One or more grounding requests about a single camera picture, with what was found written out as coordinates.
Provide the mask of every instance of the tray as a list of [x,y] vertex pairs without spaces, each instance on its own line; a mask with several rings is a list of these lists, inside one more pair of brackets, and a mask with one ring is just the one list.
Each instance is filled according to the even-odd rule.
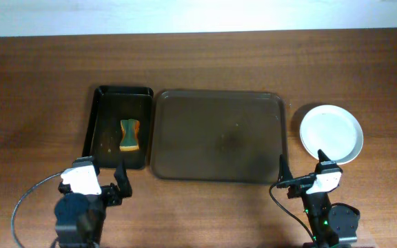
[[151,169],[159,178],[270,184],[287,159],[285,109],[264,92],[168,90],[156,102]]
[[[100,168],[142,169],[147,159],[153,91],[148,87],[100,86],[94,91],[82,156],[94,156]],[[139,150],[121,152],[121,120],[140,122]]]

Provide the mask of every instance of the wooden tabletop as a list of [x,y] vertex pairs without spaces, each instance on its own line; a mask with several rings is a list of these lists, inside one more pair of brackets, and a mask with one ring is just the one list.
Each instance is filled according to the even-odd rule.
[[[298,126],[315,103],[360,122],[364,147],[343,165],[331,201],[361,210],[360,239],[397,247],[397,29],[0,38],[0,247],[10,215],[37,181],[81,155],[96,86],[275,92],[286,103],[294,176],[314,170]],[[112,170],[99,176],[114,181]],[[133,197],[108,209],[102,247],[299,247],[309,237],[268,186],[159,180],[129,171]],[[56,238],[59,179],[21,205],[26,247]],[[279,201],[307,222],[301,200]]]

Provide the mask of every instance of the black cable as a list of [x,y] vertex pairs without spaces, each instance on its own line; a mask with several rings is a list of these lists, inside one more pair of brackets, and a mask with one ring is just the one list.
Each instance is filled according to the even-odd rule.
[[41,182],[39,182],[39,183],[35,184],[33,187],[31,187],[31,188],[30,188],[24,195],[22,195],[22,197],[18,200],[17,205],[16,205],[16,206],[14,207],[14,209],[13,209],[12,219],[10,220],[10,227],[11,227],[11,230],[12,230],[12,236],[13,236],[14,241],[15,241],[16,244],[18,245],[18,247],[24,248],[24,246],[23,246],[23,245],[21,244],[21,242],[19,241],[19,239],[18,239],[16,233],[14,232],[14,217],[17,215],[17,211],[18,211],[19,205],[20,205],[20,204],[22,203],[22,201],[23,201],[30,193],[32,193],[38,186],[40,186],[41,184],[45,183],[46,181],[48,181],[48,180],[50,180],[50,179],[52,179],[52,178],[54,178],[54,177],[57,177],[57,176],[59,176],[59,175],[61,175],[61,174],[62,174],[62,172],[58,172],[58,173],[56,173],[56,174],[53,174],[53,175],[47,177],[46,179],[43,179]]
[[275,197],[272,195],[272,189],[276,186],[276,183],[272,184],[269,188],[269,195],[270,198],[272,198],[272,200],[286,213],[289,214],[292,218],[294,218],[296,221],[298,221],[303,227],[304,229],[306,229],[306,232],[309,234],[310,238],[312,239],[312,242],[315,244],[315,247],[318,248],[318,244],[316,243],[315,237],[312,235],[311,231],[309,230],[309,228],[307,228],[307,226],[295,215],[293,215],[291,212],[289,212],[285,207],[283,207],[276,199]]

